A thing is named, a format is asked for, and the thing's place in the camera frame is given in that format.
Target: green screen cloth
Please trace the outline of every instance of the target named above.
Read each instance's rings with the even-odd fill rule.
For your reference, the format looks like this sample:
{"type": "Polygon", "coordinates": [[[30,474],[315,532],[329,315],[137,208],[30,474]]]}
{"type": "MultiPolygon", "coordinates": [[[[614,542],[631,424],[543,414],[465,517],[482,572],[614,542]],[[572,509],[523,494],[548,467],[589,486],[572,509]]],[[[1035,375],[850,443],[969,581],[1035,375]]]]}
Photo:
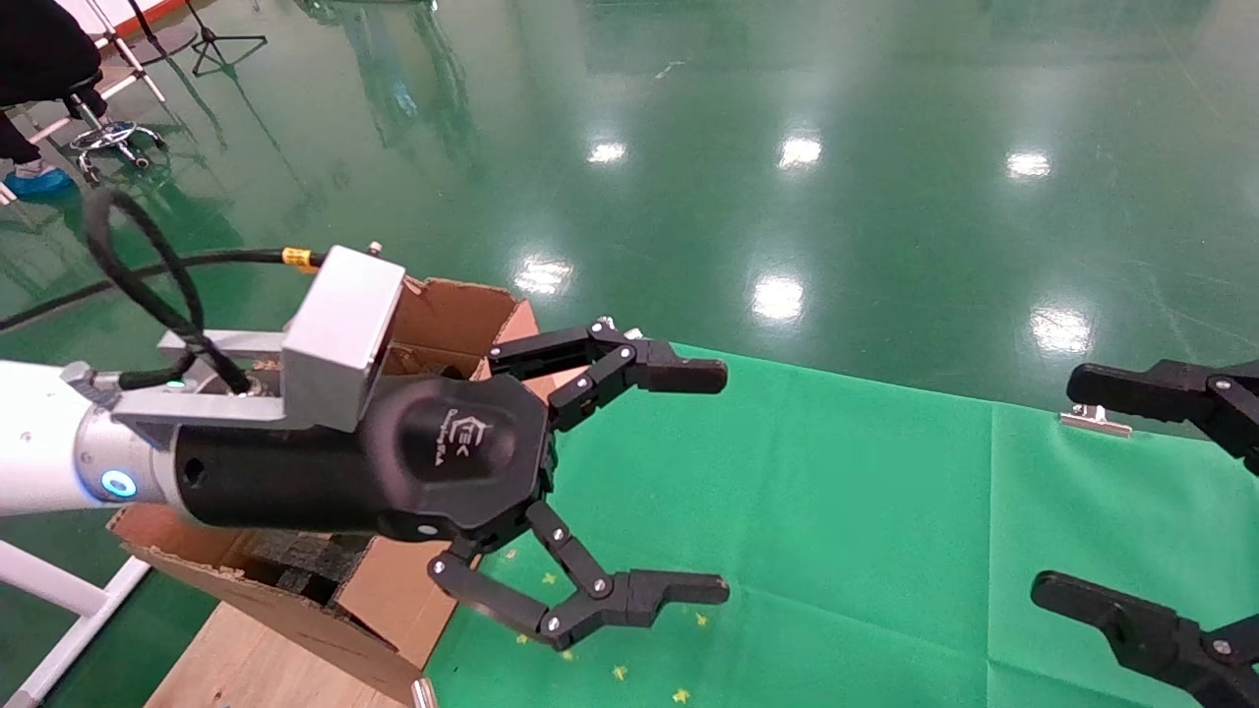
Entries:
{"type": "MultiPolygon", "coordinates": [[[[1206,629],[1259,612],[1250,474],[1214,445],[718,355],[716,397],[628,392],[562,436],[553,506],[604,569],[721,573],[560,655],[460,608],[443,708],[1196,705],[1029,598],[1058,569],[1206,629]]],[[[491,576],[572,586],[531,534],[491,576]]]]}

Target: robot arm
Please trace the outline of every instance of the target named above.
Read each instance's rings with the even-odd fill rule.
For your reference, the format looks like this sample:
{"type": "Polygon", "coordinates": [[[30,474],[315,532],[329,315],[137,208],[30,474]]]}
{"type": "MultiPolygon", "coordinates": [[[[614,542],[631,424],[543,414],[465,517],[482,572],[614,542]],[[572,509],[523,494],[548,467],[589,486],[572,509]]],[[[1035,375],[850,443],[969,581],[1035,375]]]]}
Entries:
{"type": "Polygon", "coordinates": [[[169,456],[71,389],[62,369],[0,362],[0,517],[152,501],[180,506],[169,456]]]}
{"type": "MultiPolygon", "coordinates": [[[[224,357],[269,363],[240,374],[246,393],[200,360],[133,389],[84,363],[0,362],[0,515],[147,501],[213,527],[448,540],[429,566],[438,587],[556,650],[606,625],[648,627],[671,601],[726,601],[718,576],[604,572],[546,503],[556,433],[633,387],[718,393],[721,362],[601,319],[501,344],[486,380],[381,377],[402,280],[335,247],[285,333],[199,331],[224,357]],[[548,401],[524,383],[583,365],[548,401]],[[525,532],[578,586],[555,608],[472,568],[525,532]]],[[[186,341],[159,349],[181,360],[186,341]]]]}

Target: wooden board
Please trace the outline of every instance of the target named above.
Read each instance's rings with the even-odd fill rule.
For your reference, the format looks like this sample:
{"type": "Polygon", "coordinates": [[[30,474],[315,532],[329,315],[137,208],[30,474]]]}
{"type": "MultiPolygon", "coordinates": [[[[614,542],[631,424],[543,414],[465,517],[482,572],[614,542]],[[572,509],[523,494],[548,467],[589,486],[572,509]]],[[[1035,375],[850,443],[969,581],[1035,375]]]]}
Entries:
{"type": "Polygon", "coordinates": [[[409,708],[220,603],[145,708],[409,708]]]}

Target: yellow cable label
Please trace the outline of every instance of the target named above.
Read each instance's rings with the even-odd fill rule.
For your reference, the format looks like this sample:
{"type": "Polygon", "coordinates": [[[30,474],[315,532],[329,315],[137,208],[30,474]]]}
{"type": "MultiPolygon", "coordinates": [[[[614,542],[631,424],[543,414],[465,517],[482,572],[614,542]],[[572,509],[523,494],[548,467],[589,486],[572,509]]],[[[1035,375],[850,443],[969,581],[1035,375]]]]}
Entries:
{"type": "Polygon", "coordinates": [[[303,273],[319,272],[319,268],[311,266],[310,248],[285,248],[279,257],[286,266],[292,266],[303,273]]]}

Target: white metal frame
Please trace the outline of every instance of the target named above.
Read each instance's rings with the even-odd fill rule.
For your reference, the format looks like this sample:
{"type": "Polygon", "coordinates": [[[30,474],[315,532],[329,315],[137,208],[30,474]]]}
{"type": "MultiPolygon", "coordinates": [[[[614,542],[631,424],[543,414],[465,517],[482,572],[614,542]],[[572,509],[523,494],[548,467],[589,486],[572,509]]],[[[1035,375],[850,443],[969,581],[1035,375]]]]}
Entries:
{"type": "Polygon", "coordinates": [[[147,571],[144,561],[127,558],[113,580],[99,588],[0,540],[0,582],[79,616],[4,708],[39,705],[147,571]]]}

